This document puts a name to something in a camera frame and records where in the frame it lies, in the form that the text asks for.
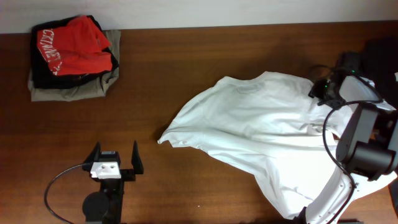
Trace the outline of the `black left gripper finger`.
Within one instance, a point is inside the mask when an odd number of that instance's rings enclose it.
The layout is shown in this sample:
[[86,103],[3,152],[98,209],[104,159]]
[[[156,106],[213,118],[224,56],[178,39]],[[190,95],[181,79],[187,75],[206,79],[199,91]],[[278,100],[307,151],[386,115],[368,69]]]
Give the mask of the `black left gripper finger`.
[[144,170],[144,166],[141,161],[141,157],[139,155],[137,141],[134,141],[134,145],[133,145],[133,149],[132,149],[131,164],[132,164],[134,170]]
[[98,160],[98,156],[101,153],[101,144],[99,142],[96,143],[93,150],[89,153],[87,158],[84,160],[84,163],[92,163]]

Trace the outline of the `white t-shirt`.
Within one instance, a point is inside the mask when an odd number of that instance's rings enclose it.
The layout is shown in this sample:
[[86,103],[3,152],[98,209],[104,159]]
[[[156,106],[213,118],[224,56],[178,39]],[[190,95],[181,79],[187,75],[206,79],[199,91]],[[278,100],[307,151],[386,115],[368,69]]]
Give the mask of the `white t-shirt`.
[[321,193],[336,165],[329,157],[353,114],[308,96],[306,78],[264,72],[252,80],[224,77],[192,98],[160,137],[200,149],[252,174],[286,219]]

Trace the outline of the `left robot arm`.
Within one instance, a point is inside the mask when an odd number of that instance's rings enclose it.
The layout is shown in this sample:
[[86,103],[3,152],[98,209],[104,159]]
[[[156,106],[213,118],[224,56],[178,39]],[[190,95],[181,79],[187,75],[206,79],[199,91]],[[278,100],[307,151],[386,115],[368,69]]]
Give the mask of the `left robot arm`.
[[83,170],[100,184],[99,191],[89,194],[83,201],[82,210],[86,223],[121,223],[124,184],[134,182],[136,175],[144,173],[138,146],[132,149],[131,169],[121,169],[117,151],[102,151],[98,143],[84,160]]

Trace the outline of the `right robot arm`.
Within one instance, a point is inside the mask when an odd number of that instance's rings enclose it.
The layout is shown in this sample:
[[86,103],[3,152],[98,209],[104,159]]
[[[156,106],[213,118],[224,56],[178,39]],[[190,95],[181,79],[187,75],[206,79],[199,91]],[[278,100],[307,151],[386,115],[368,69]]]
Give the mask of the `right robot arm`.
[[379,178],[397,170],[397,108],[356,75],[347,76],[338,93],[346,106],[356,108],[336,152],[329,153],[336,168],[294,223],[338,223],[351,202],[367,195]]

